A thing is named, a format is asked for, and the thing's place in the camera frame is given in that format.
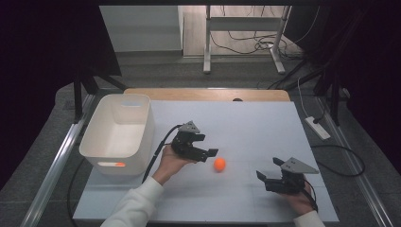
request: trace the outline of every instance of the person's arm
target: person's arm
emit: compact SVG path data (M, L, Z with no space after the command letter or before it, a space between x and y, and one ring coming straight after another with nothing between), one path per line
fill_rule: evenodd
M188 163L193 161L181 159L171 146L167 145L153 176L148 177L138 188L128 191L101 227L146 226L155 210L154 204L164 191L163 184Z
M308 184L306 184L305 190L310 194L311 191ZM295 195L280 195L286 198L289 205L295 210L295 212L297 212L298 215L300 215L294 219L296 227L324 227L318 212L312 208L309 199L303 193L300 192Z

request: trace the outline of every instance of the metal rail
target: metal rail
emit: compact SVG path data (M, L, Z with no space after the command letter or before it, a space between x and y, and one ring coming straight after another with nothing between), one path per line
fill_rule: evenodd
M56 186L57 181L64 169L65 163L68 160L68 157L71 153L71 150L79 136L79 133L86 121L88 116L88 112L94 102L95 96L88 95L85 97L83 102L83 114L81 119L77 124L73 124L65 136L64 141L61 144L61 147L53 161L53 164L49 168L46 176L44 177L44 181L42 182L41 187L39 188L36 196L31 203L26 216L21 223L21 227L36 226L44 212L44 208L49 201L51 194L53 193L54 187Z
M323 110L322 101L318 98L319 107ZM346 140L344 134L340 126L337 126L331 116L326 114L324 116L328 126L330 127L331 131L334 133L334 138L336 139L337 143L343 147L351 148L348 141ZM345 160L348 166L351 168L353 173L358 173L361 170L361 166L359 161L354 155L351 155L349 152L343 152ZM373 215L380 227L393 227L392 221L388 215L388 211L383 204L383 201L378 196L375 188L372 186L371 182L369 181L368 177L365 174L362 174L356 177L357 184L359 185L360 191L362 192L363 196L365 197L366 201L368 202Z

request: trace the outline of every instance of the orange ball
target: orange ball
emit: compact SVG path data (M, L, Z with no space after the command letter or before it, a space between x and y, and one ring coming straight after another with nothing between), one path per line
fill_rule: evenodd
M221 172L225 168L225 160L223 158L217 158L214 167L217 172Z

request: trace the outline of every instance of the human hand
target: human hand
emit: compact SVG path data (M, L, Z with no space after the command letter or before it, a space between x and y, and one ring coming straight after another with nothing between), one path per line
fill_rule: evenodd
M174 152L171 145L166 145L163 149L159 167L152 177L156 182L163 185L171 176L178 173L183 166L189 163L196 163L196 161L181 158L176 152Z
M305 184L305 191L309 194L311 192L310 185L307 183ZM314 210L312 204L310 204L310 200L302 192L292 195L279 193L279 195L284 197L292 209L294 209L300 216Z

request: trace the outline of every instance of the white sleeve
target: white sleeve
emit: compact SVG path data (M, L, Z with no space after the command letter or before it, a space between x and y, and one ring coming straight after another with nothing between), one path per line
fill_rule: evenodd
M158 182L148 177L138 188L127 192L101 227L146 226L163 191Z
M316 211L311 211L294 220L296 227L324 227L324 224Z

